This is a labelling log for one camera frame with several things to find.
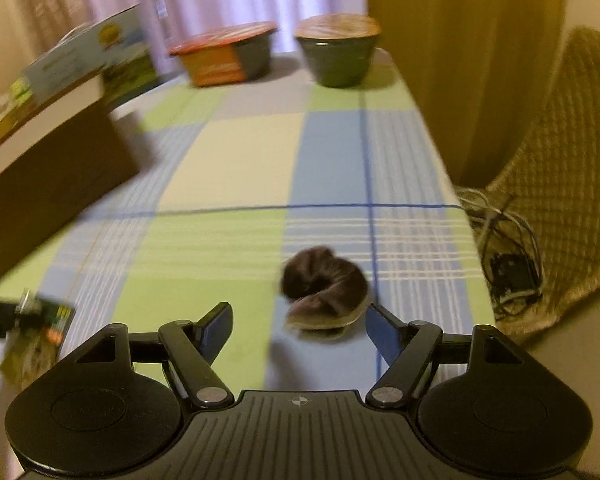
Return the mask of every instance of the tablecloth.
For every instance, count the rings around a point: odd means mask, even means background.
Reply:
[[[114,116],[139,121],[153,165],[0,282],[0,296],[29,287],[75,305],[64,354],[108,322],[151,332],[228,301],[234,333],[214,368],[236,394],[364,394],[386,364],[363,320],[333,342],[283,326],[282,264],[317,244],[356,262],[402,320],[453,333],[493,323],[467,218],[384,51],[357,88],[318,86],[279,56],[261,80],[195,89],[181,78]],[[137,370],[162,379],[158,365]]]

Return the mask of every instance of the ribbed black surface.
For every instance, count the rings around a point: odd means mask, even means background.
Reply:
[[[23,480],[44,478],[28,473]],[[168,452],[125,480],[468,480],[441,462],[397,413],[354,392],[245,392],[231,409],[195,416]],[[556,477],[570,480],[564,473]]]

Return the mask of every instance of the cardboard box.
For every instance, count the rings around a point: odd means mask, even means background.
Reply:
[[[35,60],[24,75],[42,103],[100,69],[107,103],[120,104],[159,84],[136,7],[76,33]]]
[[[0,142],[0,277],[138,163],[109,118],[100,75],[79,80]]]

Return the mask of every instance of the floor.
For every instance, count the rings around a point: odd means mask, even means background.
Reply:
[[[578,470],[586,480],[600,480],[600,293],[525,346],[589,405],[593,435]]]

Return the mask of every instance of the crosshair symbol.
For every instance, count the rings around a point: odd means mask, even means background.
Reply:
[[[297,397],[291,399],[291,402],[294,403],[298,408],[302,408],[305,404],[311,401],[302,395],[298,395]]]

